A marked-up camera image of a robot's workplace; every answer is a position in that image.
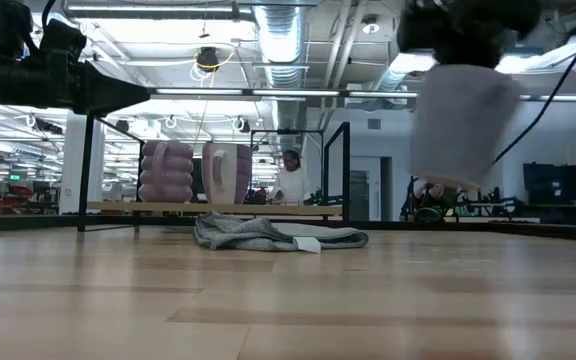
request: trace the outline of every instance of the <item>ceiling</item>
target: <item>ceiling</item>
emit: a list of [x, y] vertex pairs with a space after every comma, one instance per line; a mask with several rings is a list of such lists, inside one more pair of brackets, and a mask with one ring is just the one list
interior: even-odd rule
[[[131, 3], [131, 0], [116, 0], [117, 4]], [[404, 0], [369, 1], [366, 15], [375, 15], [379, 31], [374, 34], [357, 33], [347, 64], [341, 78], [341, 85], [365, 84], [375, 81], [388, 68], [392, 60], [392, 37]], [[45, 1], [27, 0], [35, 16], [35, 27], [40, 28], [40, 12]], [[138, 3], [170, 5], [170, 1], [141, 0]], [[174, 3], [188, 4], [188, 1]], [[323, 1], [318, 6], [309, 7], [306, 13], [306, 68], [305, 87], [322, 87], [342, 2]], [[558, 9], [558, 16], [575, 20], [576, 0], [551, 0], [550, 9]], [[53, 16], [65, 19], [59, 7], [53, 9]], [[353, 14], [350, 11], [346, 24], [344, 43], [348, 39]], [[68, 19], [78, 26], [88, 37], [82, 60], [91, 61], [109, 76], [149, 87], [216, 87], [216, 88], [260, 88], [266, 87], [266, 76], [262, 51], [257, 41], [258, 30], [254, 23], [246, 21], [224, 20], [154, 20], [142, 19]], [[35, 40], [39, 41], [41, 32], [37, 31]], [[218, 45], [217, 55], [220, 61], [226, 61], [214, 78], [202, 80], [193, 73], [194, 56], [202, 46]], [[532, 76], [521, 80], [525, 85], [533, 86], [533, 92], [544, 93], [554, 86], [558, 75], [545, 74], [539, 78]], [[406, 84], [412, 90], [420, 83], [419, 78], [408, 77]], [[576, 92], [576, 74], [568, 82], [568, 92]], [[307, 127], [314, 129], [319, 123], [320, 107], [318, 102], [307, 102]], [[410, 116], [407, 111], [379, 110], [366, 113], [363, 110], [337, 109], [331, 119], [335, 124], [341, 119], [351, 119], [353, 132], [368, 136], [390, 136], [410, 128]], [[46, 178], [58, 180], [63, 158], [64, 137], [38, 131], [33, 125], [35, 119], [41, 119], [68, 131], [66, 117], [68, 111], [62, 109], [34, 109], [27, 107], [0, 106], [0, 158], [1, 167], [25, 162], [51, 167]], [[382, 131], [378, 134], [363, 132], [363, 123], [378, 116], [383, 119]], [[108, 117], [108, 121], [126, 120], [130, 131], [141, 137], [176, 139], [189, 143], [197, 142], [196, 151], [207, 141], [229, 141], [248, 143], [249, 134], [235, 129], [238, 119], [249, 122], [251, 129], [272, 130], [276, 128], [273, 120], [272, 101], [203, 101], [203, 100], [151, 100], [135, 105]], [[272, 156], [278, 140], [267, 138], [269, 145], [260, 149], [259, 156]], [[137, 148], [134, 143], [117, 132], [108, 131], [106, 152], [122, 156], [109, 156], [109, 159], [121, 159], [127, 166], [135, 166]], [[107, 168], [107, 177], [121, 174], [120, 170]]]

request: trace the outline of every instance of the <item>door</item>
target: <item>door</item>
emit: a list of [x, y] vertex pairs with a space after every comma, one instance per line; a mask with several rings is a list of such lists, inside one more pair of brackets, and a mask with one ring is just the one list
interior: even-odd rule
[[370, 184], [367, 171], [350, 171], [350, 220], [370, 220]]
[[368, 211], [366, 214], [368, 214], [369, 221], [381, 221], [381, 158], [353, 156], [350, 158], [350, 171], [367, 173]]

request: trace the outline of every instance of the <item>black cable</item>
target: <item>black cable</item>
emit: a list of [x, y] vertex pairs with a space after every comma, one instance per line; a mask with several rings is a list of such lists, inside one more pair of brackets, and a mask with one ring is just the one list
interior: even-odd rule
[[44, 31], [46, 31], [46, 26], [48, 25], [48, 15], [50, 14], [50, 9], [55, 5], [57, 0], [48, 0], [44, 12], [41, 14], [41, 26], [43, 26]]
[[548, 109], [548, 107], [550, 106], [550, 104], [552, 103], [553, 99], [555, 98], [555, 95], [557, 95], [557, 93], [559, 92], [559, 90], [561, 89], [561, 87], [564, 85], [564, 82], [566, 81], [566, 79], [568, 78], [568, 75], [570, 75], [570, 73], [572, 72], [572, 70], [574, 69], [576, 65], [576, 55], [574, 57], [574, 59], [572, 60], [572, 62], [570, 63], [570, 65], [568, 65], [568, 68], [566, 69], [566, 71], [564, 72], [564, 74], [561, 76], [561, 79], [559, 79], [559, 82], [557, 83], [557, 85], [555, 86], [555, 89], [552, 91], [552, 94], [550, 94], [550, 97], [548, 97], [548, 100], [546, 100], [546, 103], [544, 104], [544, 106], [541, 108], [541, 111], [539, 112], [539, 114], [537, 115], [537, 117], [535, 118], [535, 120], [533, 120], [533, 122], [526, 128], [526, 130], [524, 130], [515, 140], [513, 140], [513, 142], [510, 143], [510, 145], [508, 145], [504, 151], [502, 151], [499, 156], [497, 156], [497, 158], [495, 158], [495, 161], [493, 161], [492, 165], [494, 166], [496, 163], [499, 162], [499, 160], [501, 160], [501, 158], [504, 157], [504, 155], [506, 155], [513, 147], [515, 147], [515, 145], [517, 145], [517, 143], [519, 141], [521, 141], [521, 139], [524, 138], [524, 136], [526, 136], [526, 134], [528, 134], [530, 132], [530, 130], [532, 130], [532, 128], [535, 127], [535, 125], [537, 125], [537, 123], [541, 120], [541, 118], [544, 116], [544, 114], [546, 113], [546, 110]]

